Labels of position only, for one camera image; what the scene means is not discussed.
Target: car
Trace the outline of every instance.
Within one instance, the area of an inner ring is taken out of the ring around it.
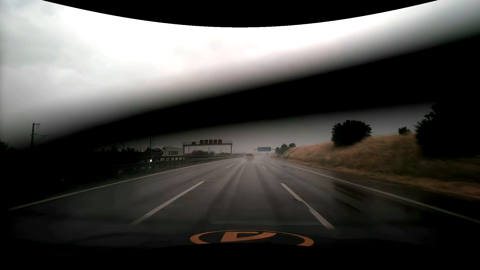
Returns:
[[[246,154],[246,155],[245,155],[245,159],[246,159],[246,160],[253,160],[254,157],[255,157],[255,156],[254,156],[253,154]]]

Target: grassy embankment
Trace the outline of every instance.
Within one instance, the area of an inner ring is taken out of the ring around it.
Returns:
[[[294,147],[280,158],[480,200],[480,157],[454,160],[425,158],[414,134],[372,136],[345,148],[334,148],[331,142]]]

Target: white dashed line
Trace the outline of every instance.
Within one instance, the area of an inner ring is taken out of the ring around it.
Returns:
[[[134,222],[132,222],[132,225],[137,225],[137,224],[139,224],[140,222],[146,220],[148,217],[150,217],[151,215],[155,214],[158,210],[160,210],[160,209],[162,209],[163,207],[169,205],[171,202],[173,202],[174,200],[180,198],[182,195],[185,195],[185,193],[187,193],[187,192],[191,191],[192,189],[198,187],[198,186],[201,185],[203,182],[205,182],[205,181],[201,181],[200,183],[194,185],[193,187],[191,187],[191,188],[185,190],[184,192],[176,195],[175,197],[171,198],[170,200],[168,200],[167,202],[165,202],[165,203],[162,204],[161,206],[159,206],[159,207],[153,209],[152,211],[146,213],[143,217],[141,217],[141,218],[135,220]]]
[[[31,206],[31,205],[35,205],[35,204],[39,204],[39,203],[43,203],[43,202],[48,202],[48,201],[55,200],[55,199],[60,199],[60,198],[63,198],[63,197],[79,194],[79,193],[82,193],[82,192],[87,192],[87,191],[90,191],[90,190],[94,190],[94,189],[98,189],[98,188],[102,188],[102,187],[106,187],[106,186],[121,184],[121,183],[124,183],[124,182],[137,180],[137,179],[140,179],[140,178],[150,177],[150,176],[154,176],[154,175],[158,175],[158,174],[162,174],[162,173],[167,173],[167,172],[174,172],[174,171],[183,170],[183,169],[187,169],[187,168],[191,168],[191,167],[195,167],[195,166],[201,166],[201,165],[206,165],[206,164],[211,164],[211,163],[221,162],[221,161],[227,161],[227,160],[217,160],[217,161],[212,161],[212,162],[208,162],[208,163],[202,163],[202,164],[192,165],[192,166],[188,166],[188,167],[178,168],[178,169],[174,169],[174,170],[170,170],[170,171],[166,171],[166,172],[158,172],[158,173],[154,173],[154,174],[150,174],[150,175],[140,176],[140,177],[137,177],[137,178],[132,178],[132,179],[116,182],[116,183],[106,184],[106,185],[97,186],[97,187],[93,187],[93,188],[89,188],[89,189],[85,189],[85,190],[81,190],[81,191],[77,191],[77,192],[72,192],[72,193],[68,193],[68,194],[44,199],[44,200],[41,200],[41,201],[36,201],[36,202],[33,202],[33,203],[27,203],[27,204],[24,204],[24,205],[9,208],[9,209],[7,209],[7,211],[12,211],[12,210],[24,208],[24,207],[27,207],[27,206]]]
[[[391,193],[387,193],[387,192],[384,192],[384,191],[381,191],[381,190],[377,190],[377,189],[373,189],[373,188],[370,188],[370,187],[366,187],[366,186],[362,186],[360,184],[355,184],[355,183],[352,183],[352,182],[349,182],[349,181],[345,181],[345,180],[342,180],[342,179],[338,179],[338,178],[335,178],[335,177],[332,177],[332,176],[328,176],[328,175],[325,175],[325,174],[321,174],[321,173],[318,173],[318,172],[312,172],[312,171],[309,171],[309,170],[306,170],[306,169],[302,169],[302,168],[299,168],[299,167],[295,167],[295,166],[292,166],[292,165],[288,165],[288,164],[285,164],[283,162],[278,162],[278,161],[275,161],[275,160],[272,160],[273,162],[276,162],[276,163],[280,163],[280,164],[283,164],[285,166],[290,166],[290,167],[293,167],[293,168],[297,168],[297,169],[300,169],[300,170],[303,170],[303,171],[307,171],[307,172],[311,172],[311,173],[315,173],[315,174],[318,174],[318,175],[321,175],[321,176],[325,176],[325,177],[328,177],[328,178],[332,178],[332,179],[335,179],[337,181],[341,181],[341,182],[344,182],[344,183],[348,183],[348,184],[351,184],[351,185],[354,185],[354,186],[358,186],[358,187],[362,187],[362,188],[365,188],[365,189],[368,189],[368,190],[373,190],[373,191],[376,191],[376,192],[379,192],[379,193],[382,193],[382,194],[385,194],[385,195],[389,195],[389,196],[392,196],[392,197],[395,197],[395,198],[398,198],[398,199],[402,199],[402,200],[405,200],[407,202],[411,202],[411,203],[415,203],[415,204],[418,204],[418,205],[421,205],[421,206],[425,206],[425,207],[428,207],[428,208],[431,208],[431,209],[435,209],[437,211],[440,211],[440,212],[443,212],[443,213],[446,213],[446,214],[450,214],[452,216],[456,216],[456,217],[459,217],[459,218],[463,218],[463,219],[466,219],[466,220],[469,220],[469,221],[473,221],[473,222],[476,222],[476,223],[480,223],[479,220],[476,220],[476,219],[473,219],[473,218],[470,218],[470,217],[467,217],[467,216],[463,216],[463,215],[460,215],[460,214],[457,214],[457,213],[454,213],[454,212],[450,212],[450,211],[447,211],[447,210],[444,210],[444,209],[441,209],[441,208],[438,208],[438,207],[435,207],[435,206],[431,206],[431,205],[428,205],[428,204],[424,204],[424,203],[421,203],[421,202],[418,202],[418,201],[414,201],[414,200],[410,200],[410,199],[407,199],[407,198],[403,198],[403,197],[400,197],[400,196],[397,196],[395,194],[391,194]]]
[[[318,219],[318,221],[320,221],[325,227],[327,227],[327,229],[335,229],[332,226],[332,224],[330,224],[326,219],[324,219],[317,211],[315,211],[315,209],[313,209],[310,205],[308,205],[308,203],[302,200],[297,194],[295,194],[295,192],[293,192],[284,183],[280,183],[280,185],[282,185],[285,189],[287,189],[288,192],[290,192],[290,194],[292,194],[298,201],[304,203],[308,207],[308,210],[310,211],[310,213],[312,213]]]

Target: white semi-trailer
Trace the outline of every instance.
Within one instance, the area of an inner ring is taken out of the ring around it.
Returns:
[[[153,149],[153,156],[162,158],[183,156],[183,148],[156,146]]]

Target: windshield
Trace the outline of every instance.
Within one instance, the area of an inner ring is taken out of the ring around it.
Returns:
[[[473,1],[245,28],[19,2],[1,11],[12,239],[478,245]]]

